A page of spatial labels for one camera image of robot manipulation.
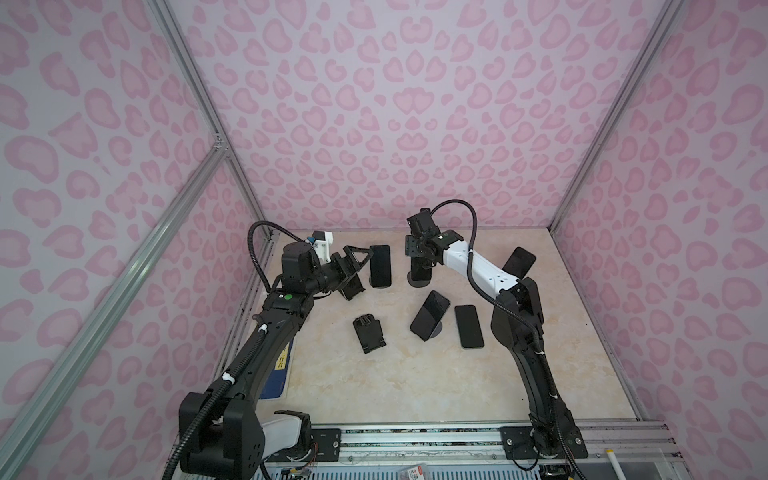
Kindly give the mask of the purple phone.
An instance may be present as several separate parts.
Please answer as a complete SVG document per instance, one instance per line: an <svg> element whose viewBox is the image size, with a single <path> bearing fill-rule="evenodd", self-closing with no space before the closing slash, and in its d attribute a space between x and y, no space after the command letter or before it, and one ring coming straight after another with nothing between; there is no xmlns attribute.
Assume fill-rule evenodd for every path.
<svg viewBox="0 0 768 480"><path fill-rule="evenodd" d="M482 349L485 346L477 309L474 305L454 307L460 345L463 349Z"/></svg>

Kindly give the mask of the teal-edged phone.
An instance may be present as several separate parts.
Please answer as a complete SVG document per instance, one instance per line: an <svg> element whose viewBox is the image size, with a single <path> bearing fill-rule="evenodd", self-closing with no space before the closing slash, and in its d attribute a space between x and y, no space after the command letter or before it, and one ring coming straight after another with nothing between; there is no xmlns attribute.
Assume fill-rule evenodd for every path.
<svg viewBox="0 0 768 480"><path fill-rule="evenodd" d="M431 291L410 324L410 331L422 341L428 341L450 307L450 300Z"/></svg>

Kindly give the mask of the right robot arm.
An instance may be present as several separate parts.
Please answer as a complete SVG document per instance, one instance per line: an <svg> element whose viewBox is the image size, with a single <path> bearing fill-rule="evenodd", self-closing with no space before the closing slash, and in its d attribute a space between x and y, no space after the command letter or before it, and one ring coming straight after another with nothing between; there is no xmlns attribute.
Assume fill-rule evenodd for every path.
<svg viewBox="0 0 768 480"><path fill-rule="evenodd" d="M588 457L588 450L546 356L539 288L528 277L536 256L517 247L504 266L497 266L475 250L478 218L474 208L459 199L439 206L449 204L469 210L470 238L441 230L433 219L438 209L423 208L407 219L410 233L405 255L422 270L442 265L462 274L472 290L493 307L491 331L512 355L528 399L531 433L525 447L536 459L563 459L574 465Z"/></svg>

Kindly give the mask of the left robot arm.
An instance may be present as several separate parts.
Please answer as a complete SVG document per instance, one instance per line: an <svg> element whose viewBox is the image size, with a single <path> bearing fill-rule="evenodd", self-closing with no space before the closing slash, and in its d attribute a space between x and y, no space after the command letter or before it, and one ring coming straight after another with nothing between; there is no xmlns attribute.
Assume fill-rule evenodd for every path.
<svg viewBox="0 0 768 480"><path fill-rule="evenodd" d="M202 393L190 393L179 407L179 442L163 478L176 471L216 479L250 479L272 455L303 459L314 452L311 420L282 411L268 422L256 410L278 357L310 315L318 296L359 282L371 259L368 248L346 246L322 262L307 241L284 247L282 272L256 314L258 327L223 373Z"/></svg>

